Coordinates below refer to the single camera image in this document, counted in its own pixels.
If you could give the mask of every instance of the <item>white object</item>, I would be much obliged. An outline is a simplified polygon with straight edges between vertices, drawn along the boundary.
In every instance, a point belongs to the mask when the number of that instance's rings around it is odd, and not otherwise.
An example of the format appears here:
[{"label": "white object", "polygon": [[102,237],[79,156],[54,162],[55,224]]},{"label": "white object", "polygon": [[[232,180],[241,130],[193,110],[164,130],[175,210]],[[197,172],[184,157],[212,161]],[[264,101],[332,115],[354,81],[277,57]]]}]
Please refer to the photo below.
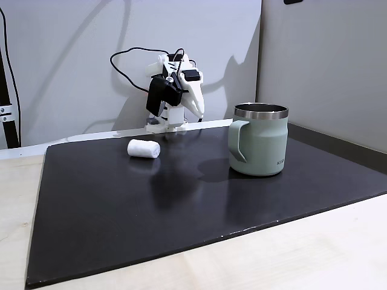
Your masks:
[{"label": "white object", "polygon": [[132,139],[128,144],[128,154],[135,157],[157,158],[160,145],[155,141]]},{"label": "white object", "polygon": [[[163,68],[165,68],[168,76],[171,76],[173,72],[177,72],[179,64],[180,61],[169,61],[168,55],[162,54],[158,56],[158,62],[155,62],[146,68],[146,75],[151,77],[157,74],[161,74],[163,73]],[[197,81],[187,82],[182,71],[192,69],[199,72],[200,79]],[[203,73],[196,67],[192,66],[192,64],[189,62],[187,54],[184,54],[177,77],[181,83],[182,88],[188,92],[184,92],[181,96],[180,105],[170,106],[166,104],[167,116],[162,117],[166,118],[167,120],[164,121],[164,119],[156,117],[156,119],[159,121],[159,124],[148,124],[146,126],[146,130],[148,132],[162,133],[180,131],[178,128],[184,126],[186,123],[184,121],[184,107],[190,110],[198,118],[203,118],[204,99],[201,92],[201,85],[203,84]]]},{"label": "white object", "polygon": [[[200,129],[207,129],[207,128],[227,127],[227,126],[230,126],[231,123],[232,123],[232,119],[205,121],[201,123],[185,123],[180,127],[176,127],[176,129],[177,131],[191,131],[191,130],[200,130]],[[157,132],[151,132],[150,130],[148,130],[148,127],[147,127],[147,128],[139,128],[139,129],[75,135],[72,137],[59,139],[49,143],[26,146],[22,148],[0,150],[0,160],[44,155],[47,148],[55,144],[80,142],[80,141],[87,141],[87,140],[101,140],[101,139],[108,139],[108,138],[133,137],[133,136],[149,135],[152,133],[154,134],[154,133],[163,133],[163,132],[165,131],[159,130]]]}]

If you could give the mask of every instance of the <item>mug handle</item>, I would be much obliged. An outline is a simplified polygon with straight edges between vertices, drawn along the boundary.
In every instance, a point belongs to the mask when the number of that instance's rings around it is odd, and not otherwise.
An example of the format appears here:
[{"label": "mug handle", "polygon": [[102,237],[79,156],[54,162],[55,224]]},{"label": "mug handle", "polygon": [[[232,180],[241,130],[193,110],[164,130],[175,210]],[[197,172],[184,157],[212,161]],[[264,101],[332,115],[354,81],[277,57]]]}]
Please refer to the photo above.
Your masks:
[{"label": "mug handle", "polygon": [[241,128],[244,125],[249,124],[248,121],[234,121],[229,127],[229,151],[235,157],[236,160],[246,163],[246,158],[243,156],[239,149],[239,139],[241,134]]}]

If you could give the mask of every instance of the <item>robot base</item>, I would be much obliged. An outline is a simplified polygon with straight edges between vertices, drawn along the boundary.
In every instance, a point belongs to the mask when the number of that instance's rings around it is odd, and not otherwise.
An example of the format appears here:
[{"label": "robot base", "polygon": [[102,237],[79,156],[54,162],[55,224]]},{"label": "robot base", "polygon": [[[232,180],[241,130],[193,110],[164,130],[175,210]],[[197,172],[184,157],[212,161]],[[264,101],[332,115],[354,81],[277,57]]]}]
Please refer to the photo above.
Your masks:
[{"label": "robot base", "polygon": [[151,125],[148,124],[145,126],[146,131],[154,134],[158,133],[166,133],[166,132],[178,132],[178,131],[185,131],[188,127],[188,123],[185,122],[179,127],[169,127],[166,124],[156,124],[156,125]]}]

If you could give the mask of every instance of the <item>stainless steel rim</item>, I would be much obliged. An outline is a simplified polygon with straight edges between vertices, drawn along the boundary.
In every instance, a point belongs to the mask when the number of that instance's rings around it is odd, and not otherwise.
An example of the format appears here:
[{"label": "stainless steel rim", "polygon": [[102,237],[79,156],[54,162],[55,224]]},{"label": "stainless steel rim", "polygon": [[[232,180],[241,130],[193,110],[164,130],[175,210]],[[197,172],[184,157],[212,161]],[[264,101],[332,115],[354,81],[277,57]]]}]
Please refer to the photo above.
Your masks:
[{"label": "stainless steel rim", "polygon": [[289,108],[266,103],[242,103],[235,106],[234,115],[247,119],[276,120],[288,117]]}]

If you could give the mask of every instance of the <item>wire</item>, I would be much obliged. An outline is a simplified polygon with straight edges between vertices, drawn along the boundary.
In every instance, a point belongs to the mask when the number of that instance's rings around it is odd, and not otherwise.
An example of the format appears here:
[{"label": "wire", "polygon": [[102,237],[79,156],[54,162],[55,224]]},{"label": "wire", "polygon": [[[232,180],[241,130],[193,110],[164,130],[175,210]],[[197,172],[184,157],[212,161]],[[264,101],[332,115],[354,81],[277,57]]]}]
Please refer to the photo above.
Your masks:
[{"label": "wire", "polygon": [[120,71],[116,66],[115,64],[113,63],[113,57],[115,56],[118,56],[119,54],[123,54],[123,53],[128,53],[132,50],[145,50],[145,51],[157,51],[159,53],[166,53],[166,54],[169,54],[166,50],[152,50],[150,48],[143,48],[143,47],[132,47],[128,50],[123,50],[123,51],[119,51],[118,53],[115,53],[113,54],[111,57],[110,57],[110,63],[111,65],[113,66],[113,68],[119,72],[121,75],[123,75],[127,80],[129,80],[129,82],[132,84],[132,86],[134,86],[136,89],[140,89],[141,91],[144,91],[144,92],[149,92],[147,89],[144,89],[144,88],[141,88],[139,86],[137,86],[134,82],[132,82],[132,80],[126,75],[124,74],[122,71]]},{"label": "wire", "polygon": [[2,11],[1,7],[0,7],[0,12],[1,12],[1,15],[2,15],[3,26],[4,26],[4,46],[5,46],[5,55],[7,56],[8,67],[9,67],[9,69],[10,69],[10,73],[11,73],[11,76],[12,76],[12,83],[13,83],[13,88],[15,89],[16,101],[18,102],[18,115],[19,115],[19,126],[18,126],[18,131],[19,131],[19,132],[18,132],[18,134],[19,134],[19,146],[22,147],[20,99],[19,99],[18,89],[17,89],[17,87],[16,87],[15,76],[13,75],[13,71],[12,71],[10,56],[9,56],[9,54],[8,54],[7,22],[5,21],[5,14],[4,14],[4,12]]},{"label": "wire", "polygon": [[178,53],[180,50],[183,51],[183,55],[181,56],[180,63],[179,63],[179,67],[177,68],[177,71],[176,71],[176,76],[178,76],[178,74],[179,74],[180,67],[181,67],[181,63],[183,62],[184,55],[186,54],[185,50],[183,50],[182,48],[179,48],[178,50],[176,50],[176,52],[175,52],[175,54],[174,54],[174,58],[172,59],[173,62],[175,61],[175,57],[177,56],[177,53]]}]

